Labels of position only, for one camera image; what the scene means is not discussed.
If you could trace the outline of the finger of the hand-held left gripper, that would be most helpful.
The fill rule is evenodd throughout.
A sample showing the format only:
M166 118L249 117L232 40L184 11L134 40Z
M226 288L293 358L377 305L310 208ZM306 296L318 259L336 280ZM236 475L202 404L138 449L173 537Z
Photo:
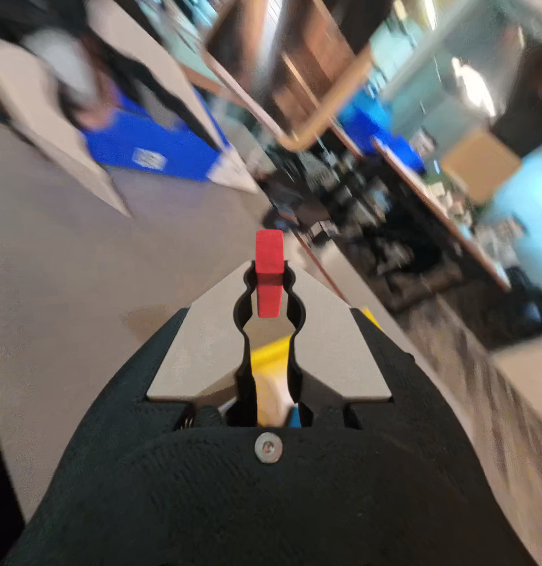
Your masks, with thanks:
M111 177L90 156L84 137L58 102L58 84L48 68L21 46L0 39L0 103L14 127L87 191L131 218Z
M248 172L237 149L229 143L225 133L211 114L204 99L193 87L178 61L158 43L139 23L115 1L87 1L86 12L92 31L108 48L123 60L145 71L152 86L143 84L150 91L159 91L157 97L169 95L191 112L192 121L180 114L197 137L209 142L219 151L219 156L208 172L208 180L216 185L233 188L248 194L258 194L260 187Z

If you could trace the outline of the yellow bin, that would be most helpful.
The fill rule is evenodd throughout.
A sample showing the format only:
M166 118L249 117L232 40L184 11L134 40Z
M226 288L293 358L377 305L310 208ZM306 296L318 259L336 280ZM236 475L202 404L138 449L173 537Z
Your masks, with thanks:
M385 402L391 397L352 311L342 308L331 324L318 329L318 323L325 320L325 315L310 315L310 324L304 324L294 336L291 361L291 336L252 351L260 426L290 424L296 402L288 388L289 369L295 386L301 386L296 400L310 402L314 410L328 405L343 409L354 402Z

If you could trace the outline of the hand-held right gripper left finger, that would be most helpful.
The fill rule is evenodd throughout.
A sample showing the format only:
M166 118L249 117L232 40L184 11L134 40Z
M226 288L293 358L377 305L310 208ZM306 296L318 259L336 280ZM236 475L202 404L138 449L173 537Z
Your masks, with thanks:
M155 402L230 406L233 426L257 425L256 385L244 331L252 317L254 262L246 261L188 308L146 393Z

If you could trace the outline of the cardboard box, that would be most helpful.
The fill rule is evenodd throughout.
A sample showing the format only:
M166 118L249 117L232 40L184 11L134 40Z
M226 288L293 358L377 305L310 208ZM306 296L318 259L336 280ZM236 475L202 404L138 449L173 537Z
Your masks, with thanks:
M473 129L440 160L442 171L476 205L489 202L522 165L522 159L490 131Z

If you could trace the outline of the large blue bin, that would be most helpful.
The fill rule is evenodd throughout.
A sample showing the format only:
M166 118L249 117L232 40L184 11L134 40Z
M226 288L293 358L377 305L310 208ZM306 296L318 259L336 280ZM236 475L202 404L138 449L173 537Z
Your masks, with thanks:
M165 129L120 89L110 125L80 130L100 165L204 182L223 154L181 123Z

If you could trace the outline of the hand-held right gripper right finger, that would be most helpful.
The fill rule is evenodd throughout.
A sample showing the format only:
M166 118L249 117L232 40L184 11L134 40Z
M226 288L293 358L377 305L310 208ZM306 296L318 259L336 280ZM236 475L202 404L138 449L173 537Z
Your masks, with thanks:
M284 267L289 341L287 382L300 424L327 409L342 414L355 404L387 403L392 393L360 331L352 308L289 261Z

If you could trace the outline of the monitor with tan rim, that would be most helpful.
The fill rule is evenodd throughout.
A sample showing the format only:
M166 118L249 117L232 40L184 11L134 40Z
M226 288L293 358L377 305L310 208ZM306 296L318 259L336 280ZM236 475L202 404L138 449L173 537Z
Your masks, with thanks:
M369 45L355 54L324 1L227 1L202 58L289 152L314 145L367 80Z

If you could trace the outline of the wooden table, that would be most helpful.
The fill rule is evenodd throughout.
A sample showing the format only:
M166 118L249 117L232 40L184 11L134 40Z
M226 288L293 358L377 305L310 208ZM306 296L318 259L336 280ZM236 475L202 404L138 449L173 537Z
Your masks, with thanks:
M464 279L491 282L501 292L510 292L512 287L505 273L473 238L464 236L437 202L425 194L426 185L420 176L378 138L373 136L371 142L381 158L381 182L431 241L459 266Z

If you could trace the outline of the red block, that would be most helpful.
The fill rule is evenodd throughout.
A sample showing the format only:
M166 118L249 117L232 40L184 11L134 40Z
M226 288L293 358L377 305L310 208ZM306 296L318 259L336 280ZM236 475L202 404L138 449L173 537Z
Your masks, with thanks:
M255 271L257 308L261 319L276 319L280 315L284 267L281 230L259 230L256 235Z

